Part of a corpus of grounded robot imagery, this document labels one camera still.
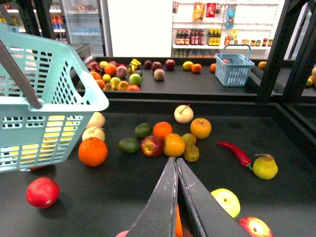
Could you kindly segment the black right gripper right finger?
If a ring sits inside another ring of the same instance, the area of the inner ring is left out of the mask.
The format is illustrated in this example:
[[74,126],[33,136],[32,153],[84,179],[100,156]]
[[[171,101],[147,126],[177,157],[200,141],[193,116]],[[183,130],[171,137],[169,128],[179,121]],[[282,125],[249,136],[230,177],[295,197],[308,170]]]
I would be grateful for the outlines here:
[[181,158],[177,159],[178,205],[185,237],[248,237],[250,234],[210,194]]

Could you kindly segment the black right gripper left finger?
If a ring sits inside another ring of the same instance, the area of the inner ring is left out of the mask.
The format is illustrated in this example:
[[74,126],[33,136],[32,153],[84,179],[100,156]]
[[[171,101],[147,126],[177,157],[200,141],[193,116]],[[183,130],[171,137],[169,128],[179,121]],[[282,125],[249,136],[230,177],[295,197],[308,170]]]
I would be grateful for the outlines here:
[[129,229],[128,237],[174,237],[178,171],[176,159],[170,157],[138,218]]

